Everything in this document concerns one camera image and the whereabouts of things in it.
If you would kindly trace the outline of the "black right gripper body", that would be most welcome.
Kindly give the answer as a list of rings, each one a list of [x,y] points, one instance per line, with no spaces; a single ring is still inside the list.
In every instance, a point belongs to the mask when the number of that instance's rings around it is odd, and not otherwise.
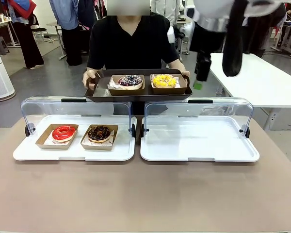
[[[205,56],[219,50],[226,33],[208,31],[194,23],[189,50]]]

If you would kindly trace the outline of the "person's right hand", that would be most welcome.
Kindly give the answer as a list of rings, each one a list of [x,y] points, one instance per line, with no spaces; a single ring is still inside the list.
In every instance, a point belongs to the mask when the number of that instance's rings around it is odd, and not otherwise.
[[[92,69],[89,67],[87,68],[87,70],[83,74],[82,79],[84,87],[89,87],[91,90],[94,89],[95,84],[93,83],[93,79],[96,78],[96,73],[97,73],[96,69]]]

